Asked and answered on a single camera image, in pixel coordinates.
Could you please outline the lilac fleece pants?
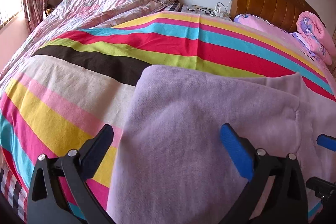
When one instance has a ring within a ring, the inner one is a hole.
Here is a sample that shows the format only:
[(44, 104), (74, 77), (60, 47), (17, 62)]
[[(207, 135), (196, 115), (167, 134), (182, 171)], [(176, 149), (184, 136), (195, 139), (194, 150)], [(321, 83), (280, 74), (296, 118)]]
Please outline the lilac fleece pants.
[(107, 212), (117, 223), (218, 223), (247, 183), (220, 140), (225, 123), (269, 154), (297, 156), (303, 178), (335, 181), (335, 102), (298, 73), (235, 79), (152, 65), (136, 84)]

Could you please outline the plaid checkered bed sheet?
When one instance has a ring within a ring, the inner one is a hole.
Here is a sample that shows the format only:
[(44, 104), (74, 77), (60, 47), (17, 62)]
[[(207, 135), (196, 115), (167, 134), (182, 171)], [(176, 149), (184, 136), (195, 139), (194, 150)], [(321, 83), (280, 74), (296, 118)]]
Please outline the plaid checkered bed sheet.
[(14, 211), (14, 215), (23, 223), (27, 223), (27, 192), (6, 167), (1, 167), (1, 194), (5, 198), (5, 204)]

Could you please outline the rainbow striped blanket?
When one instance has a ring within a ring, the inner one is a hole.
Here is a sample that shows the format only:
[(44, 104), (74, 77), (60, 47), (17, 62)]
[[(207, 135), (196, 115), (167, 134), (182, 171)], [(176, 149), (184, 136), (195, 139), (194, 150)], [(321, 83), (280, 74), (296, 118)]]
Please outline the rainbow striped blanket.
[[(86, 180), (107, 212), (130, 103), (143, 71), (152, 65), (235, 79), (298, 73), (310, 90), (335, 102), (335, 79), (320, 63), (286, 41), (240, 23), (159, 12), (114, 27), (67, 31), (25, 59), (1, 93), (1, 149), (27, 202), (39, 155), (62, 157), (109, 124), (112, 144), (94, 177)], [(323, 206), (306, 187), (308, 179), (303, 180), (308, 222), (335, 222), (335, 206)], [(84, 219), (65, 178), (59, 182), (74, 215)]]

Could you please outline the rolled pink floral duvet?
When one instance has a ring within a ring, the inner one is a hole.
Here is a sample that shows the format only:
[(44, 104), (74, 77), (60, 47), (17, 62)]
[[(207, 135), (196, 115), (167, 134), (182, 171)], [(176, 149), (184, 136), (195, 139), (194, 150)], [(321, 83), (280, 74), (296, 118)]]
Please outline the rolled pink floral duvet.
[(304, 11), (299, 14), (296, 26), (309, 50), (326, 65), (331, 65), (332, 58), (335, 57), (335, 43), (319, 17)]

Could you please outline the pink floral bed sheet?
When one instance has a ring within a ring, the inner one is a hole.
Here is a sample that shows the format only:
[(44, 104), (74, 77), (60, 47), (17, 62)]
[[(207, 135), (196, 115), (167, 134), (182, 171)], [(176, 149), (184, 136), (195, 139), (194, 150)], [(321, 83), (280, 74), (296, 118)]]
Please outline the pink floral bed sheet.
[(235, 16), (234, 22), (240, 23), (242, 25), (257, 29), (261, 32), (265, 32), (267, 34), (270, 34), (272, 36), (276, 36), (287, 43), (297, 47), (305, 53), (308, 57), (311, 59), (317, 61), (318, 63), (321, 64), (323, 68), (329, 72), (333, 78), (335, 78), (335, 70), (330, 70), (330, 67), (334, 64), (335, 62), (335, 57), (332, 58), (332, 64), (331, 65), (326, 65), (317, 55), (315, 55), (313, 52), (309, 50), (307, 47), (307, 44), (305, 40), (302, 38), (302, 36), (298, 33), (297, 31), (297, 26), (296, 23), (294, 24), (294, 31), (289, 32), (285, 31), (279, 27), (276, 27), (274, 24), (270, 23), (269, 21), (259, 18), (258, 16), (251, 15), (251, 14), (240, 14)]

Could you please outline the pink floral quilt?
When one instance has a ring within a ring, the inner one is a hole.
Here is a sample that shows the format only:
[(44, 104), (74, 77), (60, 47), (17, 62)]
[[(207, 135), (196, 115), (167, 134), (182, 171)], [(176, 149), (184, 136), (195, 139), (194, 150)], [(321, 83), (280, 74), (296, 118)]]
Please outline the pink floral quilt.
[(63, 0), (28, 36), (1, 71), (1, 87), (45, 42), (71, 30), (113, 27), (162, 10), (177, 11), (178, 0)]

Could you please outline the nightstand with floral cover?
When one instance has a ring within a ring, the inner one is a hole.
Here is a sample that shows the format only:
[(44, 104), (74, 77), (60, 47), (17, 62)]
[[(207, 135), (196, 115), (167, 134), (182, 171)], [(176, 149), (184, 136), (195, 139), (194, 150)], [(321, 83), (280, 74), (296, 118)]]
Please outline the nightstand with floral cover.
[(232, 22), (232, 20), (230, 19), (230, 17), (228, 15), (222, 14), (222, 15), (217, 16), (214, 12), (214, 9), (204, 7), (204, 6), (185, 5), (184, 4), (182, 6), (181, 12), (197, 14), (197, 15), (206, 15), (206, 16), (211, 16), (211, 17), (214, 17), (214, 18), (228, 20), (228, 21)]

